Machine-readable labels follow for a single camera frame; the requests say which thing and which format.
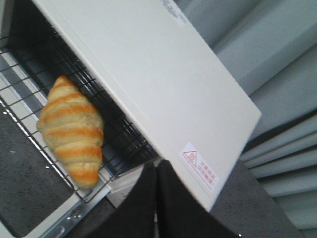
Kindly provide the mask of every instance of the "gray curtain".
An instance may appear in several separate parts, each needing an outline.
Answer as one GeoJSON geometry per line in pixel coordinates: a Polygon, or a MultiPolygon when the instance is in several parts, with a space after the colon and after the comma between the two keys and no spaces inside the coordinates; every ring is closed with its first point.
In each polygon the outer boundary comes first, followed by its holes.
{"type": "Polygon", "coordinates": [[[317,1],[175,2],[262,112],[241,161],[317,237],[317,1]]]}

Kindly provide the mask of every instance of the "white appliance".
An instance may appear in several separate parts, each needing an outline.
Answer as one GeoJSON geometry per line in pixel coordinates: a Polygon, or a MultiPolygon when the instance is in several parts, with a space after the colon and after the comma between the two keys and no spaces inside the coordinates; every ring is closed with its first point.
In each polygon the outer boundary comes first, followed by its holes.
{"type": "MultiPolygon", "coordinates": [[[[62,237],[104,196],[119,205],[142,164],[158,156],[171,162],[194,197],[210,210],[260,112],[177,5],[171,0],[32,2],[0,0],[1,57],[6,62],[0,73],[0,100],[74,191],[25,237],[62,237]],[[19,17],[17,4],[34,4],[43,14],[38,13],[38,24],[30,27],[39,28],[37,33],[9,31],[19,17]],[[47,22],[39,21],[41,17],[47,22]],[[24,33],[34,35],[34,42],[23,45],[24,33]],[[27,48],[29,53],[44,35],[43,50],[20,63],[16,51],[27,48]],[[60,62],[51,59],[52,54],[60,62]],[[51,67],[43,63],[46,68],[36,71],[34,65],[42,59],[52,60],[51,67]],[[8,70],[20,81],[10,82],[4,74],[8,70]],[[41,108],[33,109],[26,100],[44,106],[58,74],[69,74],[105,117],[111,115],[106,138],[118,131],[114,140],[106,139],[101,181],[91,191],[78,189],[46,147],[35,128],[41,108]],[[21,96],[21,91],[30,94],[21,96]],[[117,114],[121,118],[111,121],[117,114]],[[117,151],[120,144],[126,153],[117,151]]],[[[0,234],[13,237],[3,224],[0,234]]]]}

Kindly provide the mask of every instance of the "warning label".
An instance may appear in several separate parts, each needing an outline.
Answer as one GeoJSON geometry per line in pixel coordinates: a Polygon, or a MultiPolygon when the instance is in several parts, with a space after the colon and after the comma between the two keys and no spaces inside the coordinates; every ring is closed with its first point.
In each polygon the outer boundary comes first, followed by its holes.
{"type": "Polygon", "coordinates": [[[186,164],[198,175],[203,184],[211,191],[216,186],[219,178],[195,147],[191,143],[188,143],[180,155],[186,161],[186,164]]]}

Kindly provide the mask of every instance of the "toaster oven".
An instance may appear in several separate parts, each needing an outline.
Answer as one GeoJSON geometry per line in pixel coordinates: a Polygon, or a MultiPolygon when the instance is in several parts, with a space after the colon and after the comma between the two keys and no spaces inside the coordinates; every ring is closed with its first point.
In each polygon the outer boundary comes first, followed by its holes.
{"type": "Polygon", "coordinates": [[[260,117],[171,0],[0,0],[0,104],[8,131],[33,148],[18,162],[1,149],[8,238],[63,237],[103,197],[118,206],[142,165],[161,158],[210,210],[260,117]],[[90,190],[74,184],[36,129],[62,74],[106,121],[90,190]]]}

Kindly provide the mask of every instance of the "sticker label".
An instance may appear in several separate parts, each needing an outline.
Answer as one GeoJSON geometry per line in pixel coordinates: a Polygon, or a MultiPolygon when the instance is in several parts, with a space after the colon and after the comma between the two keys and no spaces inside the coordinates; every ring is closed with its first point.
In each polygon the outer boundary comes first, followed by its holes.
{"type": "Polygon", "coordinates": [[[160,2],[180,27],[187,24],[186,17],[173,0],[160,0],[160,2]]]}
{"type": "Polygon", "coordinates": [[[195,147],[188,143],[180,153],[186,164],[198,175],[206,187],[212,191],[219,178],[211,169],[210,165],[204,160],[195,147]]]}

